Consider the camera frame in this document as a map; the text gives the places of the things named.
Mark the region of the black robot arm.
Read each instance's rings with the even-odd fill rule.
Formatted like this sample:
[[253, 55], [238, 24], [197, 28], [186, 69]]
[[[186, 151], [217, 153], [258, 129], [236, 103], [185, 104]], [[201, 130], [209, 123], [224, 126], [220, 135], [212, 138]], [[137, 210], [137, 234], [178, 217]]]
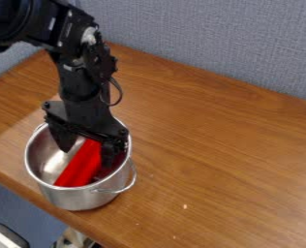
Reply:
[[18, 42], [44, 48], [58, 72], [60, 99], [41, 104], [58, 149], [69, 151], [78, 137], [96, 140], [108, 168], [128, 130], [109, 111], [116, 58], [94, 18], [68, 0], [0, 0], [0, 53]]

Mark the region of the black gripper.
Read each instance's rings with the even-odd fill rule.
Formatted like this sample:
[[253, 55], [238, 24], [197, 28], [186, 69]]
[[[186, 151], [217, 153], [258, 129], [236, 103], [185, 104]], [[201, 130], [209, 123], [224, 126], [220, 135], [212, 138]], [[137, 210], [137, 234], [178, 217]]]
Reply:
[[101, 165], [113, 169], [125, 157], [128, 130], [97, 99], [84, 102], [46, 101], [45, 123], [58, 149], [68, 153], [81, 136], [102, 143]]

